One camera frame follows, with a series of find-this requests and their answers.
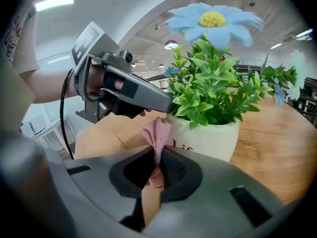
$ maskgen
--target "blue flower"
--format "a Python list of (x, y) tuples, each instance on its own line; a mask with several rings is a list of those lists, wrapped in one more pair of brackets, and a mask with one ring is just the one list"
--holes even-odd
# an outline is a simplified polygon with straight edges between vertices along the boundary
[(298, 50), (294, 50), (292, 55), (292, 65), (295, 66), (296, 69), (296, 83), (292, 85), (291, 83), (288, 84), (289, 90), (289, 98), (291, 100), (298, 100), (301, 95), (301, 88), (304, 88), (305, 79), (306, 79), (306, 60), (305, 55), (300, 53)]
[(253, 12), (245, 12), (226, 5), (210, 6), (205, 3), (190, 4), (187, 7), (170, 10), (175, 16), (167, 20), (172, 33), (185, 32), (185, 39), (194, 42), (204, 34), (218, 50), (229, 46), (231, 36), (244, 46), (252, 46), (252, 36), (243, 25), (263, 28), (264, 22)]
[(275, 91), (275, 103), (279, 104), (280, 106), (283, 105), (285, 101), (285, 92), (282, 90), (279, 80), (275, 78), (274, 84), (274, 91)]
[(175, 68), (175, 67), (168, 67), (165, 69), (165, 72), (164, 72), (164, 76), (165, 77), (169, 77), (171, 76), (172, 72), (178, 72), (180, 73), (180, 69), (179, 68)]

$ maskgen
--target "green leaves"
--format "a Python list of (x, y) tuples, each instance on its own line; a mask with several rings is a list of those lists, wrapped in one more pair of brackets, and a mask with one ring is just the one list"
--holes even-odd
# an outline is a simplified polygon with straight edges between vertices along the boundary
[(201, 116), (199, 117), (199, 123), (203, 126), (207, 126), (208, 125), (208, 119), (206, 116)]
[(208, 57), (212, 57), (211, 55), (211, 45), (209, 42), (199, 39), (196, 42), (197, 46), (204, 52)]
[(179, 93), (185, 93), (185, 86), (181, 83), (174, 83), (175, 90)]
[(180, 72), (181, 78), (185, 77), (188, 74), (188, 72), (189, 72), (188, 69), (181, 70)]
[(183, 68), (187, 62), (188, 62), (188, 60), (185, 59), (185, 60), (182, 62), (182, 64), (181, 64), (181, 68)]
[(203, 111), (206, 111), (208, 109), (211, 109), (212, 107), (213, 107), (213, 105), (211, 105), (211, 104), (207, 104), (206, 102), (201, 102), (199, 105), (199, 111), (203, 112)]
[(230, 68), (232, 68), (236, 64), (238, 59), (239, 58), (230, 58), (223, 61), (223, 63), (220, 66), (220, 73), (225, 72), (229, 70)]
[(259, 111), (260, 111), (260, 109), (259, 109), (258, 107), (253, 106), (253, 105), (249, 105), (249, 106), (247, 107), (247, 110), (248, 110), (248, 111), (251, 111), (251, 112), (259, 112)]
[(193, 100), (193, 97), (194, 97), (194, 91), (193, 91), (193, 89), (191, 89), (190, 87), (187, 87), (185, 96), (186, 96), (187, 100), (188, 100), (189, 102), (191, 102), (191, 101)]
[(199, 122), (198, 119), (195, 119), (195, 120), (193, 120), (193, 121), (190, 121), (190, 123), (189, 123), (189, 130), (193, 130), (194, 128), (196, 128), (197, 125), (198, 125), (198, 122)]
[(182, 48), (183, 48), (183, 45), (179, 45), (177, 47), (177, 52), (176, 52), (176, 56), (177, 56), (177, 59), (181, 60), (182, 59)]
[(266, 55), (266, 58), (265, 58), (265, 60), (264, 60), (264, 63), (263, 63), (263, 65), (262, 65), (261, 69), (263, 69), (263, 68), (266, 66), (267, 58), (268, 58), (268, 54)]
[(202, 71), (206, 71), (207, 69), (207, 63), (203, 60), (200, 60), (198, 58), (189, 58), (190, 61), (192, 61), (198, 68), (200, 68)]
[(194, 57), (204, 60), (206, 58), (206, 55), (202, 52), (199, 52), (199, 53), (195, 53)]
[(227, 80), (227, 81), (230, 81), (230, 80), (233, 80), (235, 78), (234, 74), (232, 74), (231, 72), (229, 71), (225, 71), (221, 74), (219, 74), (219, 76), (215, 77), (216, 79), (219, 79), (219, 80)]
[(208, 95), (209, 95), (211, 98), (214, 98), (214, 97), (215, 97), (216, 92), (217, 92), (217, 88), (214, 88), (214, 87), (212, 87), (212, 86), (209, 86), (209, 87), (207, 88), (207, 93), (208, 93)]
[(261, 75), (264, 77), (273, 77), (276, 74), (277, 74), (277, 71), (271, 66), (265, 67), (261, 70)]
[(248, 80), (250, 81), (251, 78), (253, 78), (253, 73), (252, 73), (252, 70), (250, 69), (250, 67), (248, 65)]
[(175, 114), (176, 117), (183, 117), (185, 115), (187, 115), (187, 113), (189, 112), (190, 110), (185, 107), (185, 106), (181, 106), (178, 108), (177, 110), (177, 113)]
[(254, 72), (254, 86), (258, 89), (261, 86), (260, 75), (257, 71)]
[(272, 92), (272, 91), (274, 91), (274, 89), (264, 85), (264, 86), (261, 86), (259, 88), (259, 91), (261, 91), (261, 92)]
[(250, 78), (249, 84), (247, 85), (247, 88), (246, 88), (246, 94), (251, 95), (253, 91), (254, 91), (253, 80)]
[[(282, 65), (273, 68), (266, 66), (268, 56), (261, 71), (248, 70), (237, 72), (233, 67), (238, 58), (220, 61), (226, 51), (218, 51), (205, 39), (198, 40), (187, 52), (184, 59), (182, 46), (174, 49), (173, 66), (181, 69), (169, 77), (169, 84), (174, 97), (175, 116), (190, 121), (190, 130), (199, 124), (228, 124), (236, 120), (243, 121), (242, 114), (260, 111), (260, 98), (266, 93), (274, 96), (274, 80), (281, 83), (296, 83), (295, 67), (287, 70)], [(241, 76), (247, 75), (245, 83)]]

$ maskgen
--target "white flower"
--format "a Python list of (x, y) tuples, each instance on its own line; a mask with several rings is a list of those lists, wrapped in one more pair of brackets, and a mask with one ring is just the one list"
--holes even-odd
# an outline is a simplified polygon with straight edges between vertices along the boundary
[(298, 50), (294, 50), (291, 54), (292, 56), (292, 64), (295, 66), (297, 78), (295, 86), (291, 83), (288, 84), (289, 90), (289, 98), (291, 100), (298, 100), (301, 95), (300, 89), (304, 88), (305, 78), (306, 78), (306, 60), (305, 55), (300, 53)]

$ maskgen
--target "hand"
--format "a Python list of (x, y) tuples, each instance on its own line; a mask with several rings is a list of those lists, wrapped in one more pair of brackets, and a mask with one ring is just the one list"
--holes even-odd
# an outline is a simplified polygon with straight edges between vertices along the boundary
[[(96, 93), (99, 92), (101, 88), (104, 86), (104, 75), (105, 72), (101, 68), (97, 66), (90, 66), (89, 76), (88, 76), (88, 93)], [(123, 86), (123, 81), (117, 80), (114, 83), (114, 87), (117, 90), (121, 90)], [(144, 117), (146, 115), (145, 111), (140, 113), (140, 116)]]

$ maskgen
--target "yellow flower center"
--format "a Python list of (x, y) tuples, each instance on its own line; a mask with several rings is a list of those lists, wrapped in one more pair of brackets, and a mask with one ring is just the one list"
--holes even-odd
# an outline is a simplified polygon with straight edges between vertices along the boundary
[(226, 19), (221, 15), (221, 13), (210, 11), (201, 16), (199, 24), (203, 27), (219, 27), (226, 24)]

